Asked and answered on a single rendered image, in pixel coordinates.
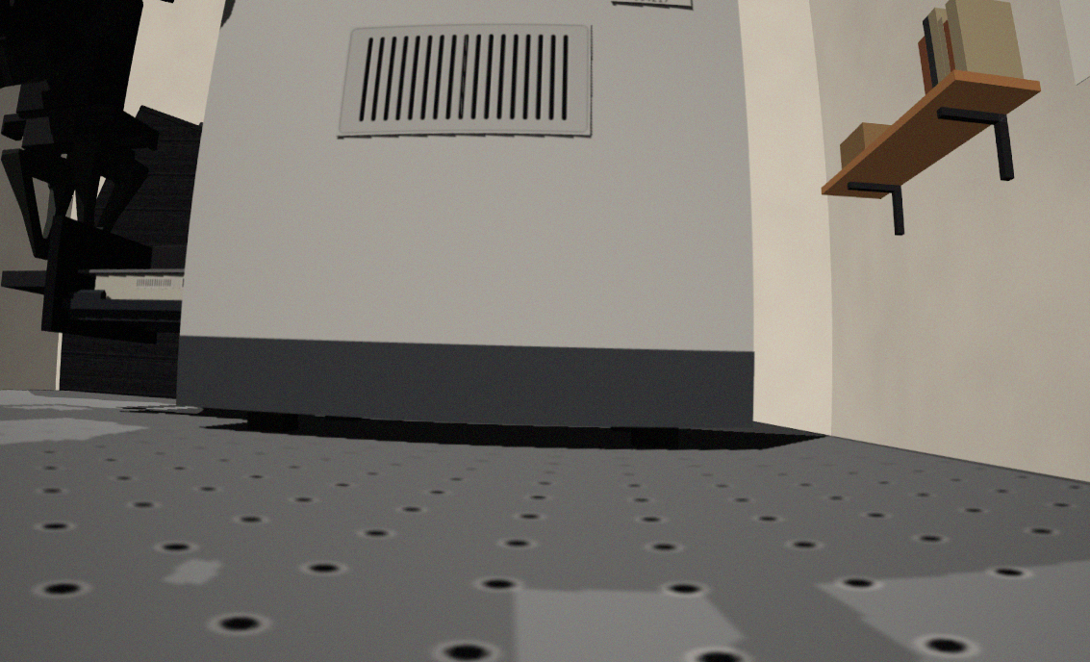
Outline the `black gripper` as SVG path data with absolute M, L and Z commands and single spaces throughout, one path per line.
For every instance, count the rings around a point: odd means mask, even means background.
M 96 224 L 111 233 L 148 176 L 149 168 L 135 160 L 132 149 L 157 151 L 159 132 L 124 112 L 131 65 L 125 67 L 119 107 L 101 104 L 4 115 L 1 136 L 22 140 L 21 147 L 26 149 L 1 151 L 1 164 L 19 200 L 35 258 L 48 260 L 53 216 L 66 214 L 74 191 L 77 220 L 94 226 L 100 178 L 114 181 L 114 191 Z M 47 182 L 50 189 L 43 233 L 33 178 Z

